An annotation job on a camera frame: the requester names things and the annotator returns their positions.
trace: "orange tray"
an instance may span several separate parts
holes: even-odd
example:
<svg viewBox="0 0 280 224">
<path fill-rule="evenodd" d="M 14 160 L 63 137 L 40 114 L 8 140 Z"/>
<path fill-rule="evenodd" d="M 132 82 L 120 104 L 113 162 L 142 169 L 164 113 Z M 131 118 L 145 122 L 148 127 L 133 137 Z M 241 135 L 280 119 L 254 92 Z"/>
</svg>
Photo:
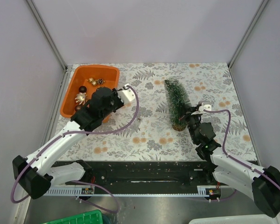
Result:
<svg viewBox="0 0 280 224">
<path fill-rule="evenodd" d="M 89 78 L 99 79 L 102 78 L 105 82 L 102 85 L 92 86 L 87 80 Z M 116 88 L 119 79 L 119 69 L 106 65 L 82 65 L 77 67 L 75 73 L 71 79 L 70 85 L 66 91 L 63 99 L 60 113 L 65 118 L 70 118 L 75 114 L 75 97 L 79 93 L 79 87 L 81 85 L 86 86 L 88 99 L 98 87 L 108 87 L 110 89 Z M 109 116 L 104 119 L 104 123 L 107 122 Z"/>
</svg>

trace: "tree base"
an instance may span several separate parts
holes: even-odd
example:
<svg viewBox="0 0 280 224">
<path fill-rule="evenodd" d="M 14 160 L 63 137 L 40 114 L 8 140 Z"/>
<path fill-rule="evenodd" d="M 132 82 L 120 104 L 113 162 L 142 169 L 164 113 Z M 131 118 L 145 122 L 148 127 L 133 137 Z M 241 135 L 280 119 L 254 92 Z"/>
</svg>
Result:
<svg viewBox="0 0 280 224">
<path fill-rule="evenodd" d="M 180 124 L 172 125 L 172 128 L 179 132 L 185 130 L 186 127 L 187 127 L 187 125 L 180 125 Z"/>
</svg>

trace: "gray wall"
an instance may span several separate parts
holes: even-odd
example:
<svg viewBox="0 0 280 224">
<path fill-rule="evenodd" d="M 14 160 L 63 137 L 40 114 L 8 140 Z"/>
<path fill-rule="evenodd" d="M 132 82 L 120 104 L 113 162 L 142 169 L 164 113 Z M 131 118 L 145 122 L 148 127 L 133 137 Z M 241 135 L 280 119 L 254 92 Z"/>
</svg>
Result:
<svg viewBox="0 0 280 224">
<path fill-rule="evenodd" d="M 0 0 L 0 224 L 12 222 L 12 160 L 42 141 L 62 70 L 23 0 Z"/>
<path fill-rule="evenodd" d="M 67 64 L 228 62 L 261 0 L 34 0 Z"/>
<path fill-rule="evenodd" d="M 280 0 L 269 3 L 231 71 L 261 161 L 280 170 Z"/>
</svg>

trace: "metal frame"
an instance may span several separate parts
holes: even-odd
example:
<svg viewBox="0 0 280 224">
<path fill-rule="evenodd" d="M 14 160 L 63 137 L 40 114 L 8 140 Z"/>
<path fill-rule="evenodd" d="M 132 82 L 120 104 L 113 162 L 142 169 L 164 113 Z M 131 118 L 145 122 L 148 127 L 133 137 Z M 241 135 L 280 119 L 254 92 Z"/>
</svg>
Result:
<svg viewBox="0 0 280 224">
<path fill-rule="evenodd" d="M 231 68 L 233 67 L 237 57 L 239 56 L 240 52 L 242 51 L 245 43 L 247 42 L 247 40 L 248 40 L 249 36 L 251 35 L 254 27 L 256 26 L 258 20 L 260 19 L 262 13 L 264 12 L 265 8 L 267 7 L 267 5 L 270 1 L 271 0 L 263 0 L 261 2 L 256 14 L 254 15 L 254 17 L 253 17 L 251 23 L 249 24 L 246 32 L 244 33 L 244 36 L 242 37 L 238 47 L 236 48 L 233 56 L 231 57 L 230 62 L 228 63 L 228 68 L 230 70 L 231 78 L 233 80 L 233 83 L 234 83 L 237 94 L 238 94 L 238 88 L 237 88 L 236 83 L 234 82 L 233 73 L 231 71 Z M 56 94 L 55 99 L 54 99 L 54 106 L 53 106 L 52 111 L 50 113 L 49 121 L 48 121 L 46 130 L 45 130 L 44 137 L 42 139 L 42 145 L 43 145 L 52 137 L 52 135 L 54 135 L 54 129 L 57 125 L 58 118 L 59 118 L 58 112 L 59 112 L 59 109 L 60 109 L 60 106 L 61 106 L 61 101 L 63 99 L 63 95 L 65 94 L 65 91 L 66 91 L 66 87 L 67 87 L 67 83 L 68 83 L 68 80 L 69 80 L 69 77 L 70 77 L 72 67 L 71 66 L 68 67 L 66 62 L 63 60 L 63 57 L 61 56 L 59 50 L 57 49 L 52 37 L 50 36 L 50 34 L 49 34 L 41 16 L 40 16 L 40 14 L 39 14 L 39 12 L 38 12 L 38 10 L 37 10 L 34 2 L 33 2 L 33 0 L 25 0 L 25 2 L 27 3 L 27 6 L 30 9 L 32 15 L 34 16 L 35 21 L 39 25 L 41 31 L 43 32 L 43 34 L 46 38 L 46 40 L 48 41 L 48 44 L 50 45 L 50 47 L 53 50 L 60 66 L 63 69 L 63 77 L 60 81 L 60 84 L 58 85 L 57 94 Z M 241 100 L 239 95 L 238 95 L 238 99 L 239 99 L 240 104 L 242 105 L 242 100 Z M 245 112 L 244 108 L 242 108 L 242 110 L 243 110 L 244 118 L 245 118 L 247 126 L 248 126 L 248 130 L 250 130 L 249 122 L 247 122 L 247 118 L 246 118 L 246 112 Z M 259 154 L 258 154 L 258 150 L 257 150 L 257 147 L 256 147 L 255 140 L 253 138 L 252 133 L 250 133 L 250 131 L 249 131 L 249 134 L 251 136 L 251 140 L 252 140 L 252 143 L 254 145 L 256 156 L 257 156 L 257 159 L 258 159 L 259 164 L 260 164 Z M 24 222 L 29 203 L 30 203 L 30 198 L 28 198 L 27 200 L 25 200 L 24 202 L 22 202 L 19 205 L 17 213 L 16 213 L 16 217 L 14 219 L 14 223 L 22 224 Z M 277 219 L 278 219 L 278 222 L 280 223 L 280 214 L 277 216 Z"/>
<path fill-rule="evenodd" d="M 40 29 L 42 30 L 42 33 L 44 34 L 46 40 L 48 41 L 48 44 L 50 45 L 50 47 L 52 48 L 57 60 L 59 61 L 60 66 L 62 67 L 63 70 L 67 69 L 67 64 L 65 63 L 64 59 L 62 58 L 60 52 L 58 51 L 56 45 L 54 44 L 54 41 L 52 39 L 52 37 L 50 36 L 34 2 L 32 0 L 25 0 L 25 2 L 27 3 L 27 6 L 29 7 L 32 15 L 35 18 L 35 21 L 37 22 L 37 24 L 39 25 Z"/>
<path fill-rule="evenodd" d="M 271 0 L 262 0 L 259 8 L 257 9 L 252 21 L 250 22 L 248 29 L 246 30 L 244 36 L 242 37 L 241 41 L 239 42 L 239 45 L 237 47 L 237 49 L 235 50 L 233 56 L 231 57 L 230 62 L 228 63 L 228 68 L 231 69 L 232 66 L 234 65 L 237 57 L 239 56 L 240 52 L 242 51 L 245 43 L 247 42 L 251 32 L 253 31 L 255 25 L 257 24 L 258 20 L 260 19 L 262 13 L 264 12 L 264 10 L 266 9 L 268 3 Z"/>
</svg>

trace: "small christmas tree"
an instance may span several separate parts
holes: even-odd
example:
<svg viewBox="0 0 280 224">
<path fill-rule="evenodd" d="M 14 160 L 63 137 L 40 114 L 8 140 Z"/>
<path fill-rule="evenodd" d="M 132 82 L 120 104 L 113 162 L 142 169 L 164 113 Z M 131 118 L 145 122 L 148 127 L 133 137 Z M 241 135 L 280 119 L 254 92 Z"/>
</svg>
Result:
<svg viewBox="0 0 280 224">
<path fill-rule="evenodd" d="M 190 105 L 188 94 L 183 85 L 174 78 L 165 80 L 165 90 L 172 127 L 174 130 L 182 131 L 187 124 L 181 122 L 179 118 L 184 115 L 186 106 Z"/>
</svg>

